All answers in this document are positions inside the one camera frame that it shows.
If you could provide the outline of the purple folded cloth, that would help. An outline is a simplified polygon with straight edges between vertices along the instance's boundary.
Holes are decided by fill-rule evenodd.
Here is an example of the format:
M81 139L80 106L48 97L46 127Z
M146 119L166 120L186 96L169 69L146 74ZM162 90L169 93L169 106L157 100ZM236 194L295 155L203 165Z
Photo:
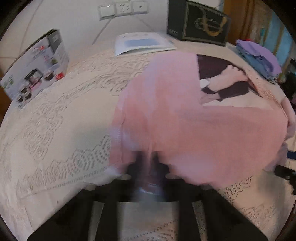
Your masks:
M281 73L281 66L278 63L278 59L272 52L270 52L268 49L262 47L259 44L256 44L252 41L243 41L243 40L236 40L236 48L237 46L244 49L246 52L254 55L254 56L263 56L273 65L273 74L280 75Z

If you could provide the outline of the white wall switch panel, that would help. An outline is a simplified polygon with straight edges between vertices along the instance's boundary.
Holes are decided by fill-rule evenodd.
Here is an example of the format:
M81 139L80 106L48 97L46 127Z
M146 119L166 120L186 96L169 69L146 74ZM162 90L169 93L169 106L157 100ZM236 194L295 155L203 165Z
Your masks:
M114 1L98 7L100 20L112 19L118 16L147 14L148 11L149 4L147 1Z

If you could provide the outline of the tea set product box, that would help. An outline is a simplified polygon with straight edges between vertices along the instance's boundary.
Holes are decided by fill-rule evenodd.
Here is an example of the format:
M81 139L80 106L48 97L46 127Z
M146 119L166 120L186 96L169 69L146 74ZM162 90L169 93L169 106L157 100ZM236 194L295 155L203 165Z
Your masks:
M60 31L51 29L11 64L1 80L1 87L19 108L54 82L65 77L69 56Z

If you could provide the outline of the pink printed t-shirt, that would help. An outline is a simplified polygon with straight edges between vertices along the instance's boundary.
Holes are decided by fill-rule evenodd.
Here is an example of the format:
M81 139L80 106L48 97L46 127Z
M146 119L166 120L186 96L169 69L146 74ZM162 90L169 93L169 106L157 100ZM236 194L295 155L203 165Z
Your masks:
M152 57L120 94L109 171L134 151L159 152L192 184L224 188L283 159L295 113L278 87L222 58L171 51Z

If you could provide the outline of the white blue paper booklet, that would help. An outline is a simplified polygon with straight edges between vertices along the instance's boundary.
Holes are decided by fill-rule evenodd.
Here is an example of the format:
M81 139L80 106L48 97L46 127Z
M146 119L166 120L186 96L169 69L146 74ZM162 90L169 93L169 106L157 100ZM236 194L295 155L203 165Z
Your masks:
M176 50L173 42L155 32L125 33L116 38L114 53L119 56L127 53L153 53Z

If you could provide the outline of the blue folded cloth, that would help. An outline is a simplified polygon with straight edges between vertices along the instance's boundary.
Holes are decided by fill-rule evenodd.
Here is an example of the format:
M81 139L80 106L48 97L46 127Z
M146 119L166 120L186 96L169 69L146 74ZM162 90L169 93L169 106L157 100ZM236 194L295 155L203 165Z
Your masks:
M265 57L254 56L239 46L237 46L237 50L239 55L268 82L276 83L278 74L273 74L273 65Z

